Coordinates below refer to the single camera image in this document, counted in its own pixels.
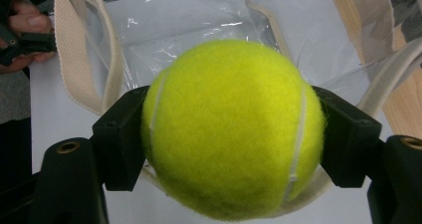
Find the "yellow tennis ball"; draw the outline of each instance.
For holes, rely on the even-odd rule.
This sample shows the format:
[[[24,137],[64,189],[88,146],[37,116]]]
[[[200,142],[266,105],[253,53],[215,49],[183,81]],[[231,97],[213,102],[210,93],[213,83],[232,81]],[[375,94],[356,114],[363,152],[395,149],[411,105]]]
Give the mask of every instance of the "yellow tennis ball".
[[[226,40],[185,52],[157,77],[141,129],[170,196],[214,219],[245,220],[301,192],[319,163],[324,118],[288,59]]]

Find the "gray fabric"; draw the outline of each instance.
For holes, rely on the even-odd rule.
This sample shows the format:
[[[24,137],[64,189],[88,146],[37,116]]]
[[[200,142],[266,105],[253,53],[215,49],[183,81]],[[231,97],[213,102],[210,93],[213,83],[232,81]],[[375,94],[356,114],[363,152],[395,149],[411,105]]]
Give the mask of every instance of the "gray fabric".
[[[31,115],[29,80],[24,73],[0,75],[0,123]]]

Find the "beige strap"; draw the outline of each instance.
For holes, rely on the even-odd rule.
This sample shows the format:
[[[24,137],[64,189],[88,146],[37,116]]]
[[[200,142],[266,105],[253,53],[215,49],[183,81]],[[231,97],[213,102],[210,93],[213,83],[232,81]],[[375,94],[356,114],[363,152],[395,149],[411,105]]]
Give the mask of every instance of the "beige strap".
[[[362,64],[393,52],[394,17],[390,0],[333,0]]]
[[[86,29],[70,0],[55,0],[56,42],[65,88],[84,108],[102,114],[118,99],[122,82],[122,54],[103,0],[85,0],[100,11],[110,39],[110,61],[103,98],[99,96],[86,46]]]

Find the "bag handle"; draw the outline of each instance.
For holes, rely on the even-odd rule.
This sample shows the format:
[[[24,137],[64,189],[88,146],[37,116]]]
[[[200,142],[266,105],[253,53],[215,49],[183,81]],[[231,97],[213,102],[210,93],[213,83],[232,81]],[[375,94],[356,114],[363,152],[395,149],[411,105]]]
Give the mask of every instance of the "bag handle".
[[[118,99],[123,78],[123,57],[118,37],[103,0],[85,0],[99,9],[108,32],[110,61],[105,93],[99,96],[86,45],[86,29],[70,0],[55,0],[56,43],[62,78],[69,96],[87,110],[102,114]]]

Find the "finger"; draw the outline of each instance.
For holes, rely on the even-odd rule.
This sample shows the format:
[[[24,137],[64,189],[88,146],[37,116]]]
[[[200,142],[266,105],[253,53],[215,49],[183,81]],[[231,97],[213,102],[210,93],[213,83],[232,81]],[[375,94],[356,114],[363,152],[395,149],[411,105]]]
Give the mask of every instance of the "finger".
[[[0,65],[0,74],[19,72],[28,67],[33,60],[34,57],[17,57],[9,67]]]
[[[22,0],[13,0],[11,9],[15,14],[41,14],[36,6]]]
[[[55,55],[55,52],[37,54],[34,56],[34,62],[42,63],[53,58]]]
[[[9,17],[9,24],[15,32],[50,33],[52,21],[45,15],[18,14]]]

